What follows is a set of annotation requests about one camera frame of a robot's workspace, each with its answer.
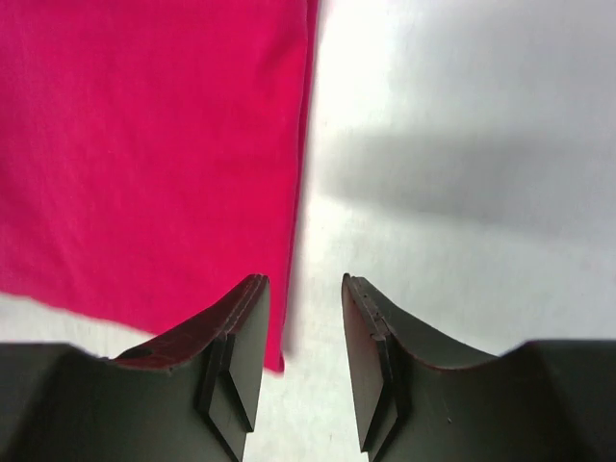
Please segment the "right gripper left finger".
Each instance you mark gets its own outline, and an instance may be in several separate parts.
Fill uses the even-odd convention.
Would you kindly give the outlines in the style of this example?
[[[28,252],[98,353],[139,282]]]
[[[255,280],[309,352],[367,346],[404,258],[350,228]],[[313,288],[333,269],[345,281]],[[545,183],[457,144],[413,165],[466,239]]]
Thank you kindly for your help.
[[[214,305],[122,352],[120,366],[172,372],[199,362],[194,409],[229,461],[244,457],[255,429],[269,329],[270,283],[250,274]]]

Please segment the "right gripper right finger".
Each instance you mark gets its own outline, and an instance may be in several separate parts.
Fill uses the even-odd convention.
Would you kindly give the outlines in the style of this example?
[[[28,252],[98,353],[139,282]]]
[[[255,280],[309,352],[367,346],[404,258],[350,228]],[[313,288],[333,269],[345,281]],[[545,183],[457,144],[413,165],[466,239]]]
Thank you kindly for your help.
[[[458,370],[495,357],[407,313],[367,278],[346,273],[341,286],[360,450],[382,461],[412,410],[412,369]]]

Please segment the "red t shirt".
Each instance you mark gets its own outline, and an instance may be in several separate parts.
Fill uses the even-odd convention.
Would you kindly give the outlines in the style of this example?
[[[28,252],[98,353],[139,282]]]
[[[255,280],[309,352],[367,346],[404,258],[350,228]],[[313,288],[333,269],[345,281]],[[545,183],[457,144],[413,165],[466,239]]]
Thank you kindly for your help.
[[[160,334],[268,277],[282,372],[315,1],[5,1],[1,289]]]

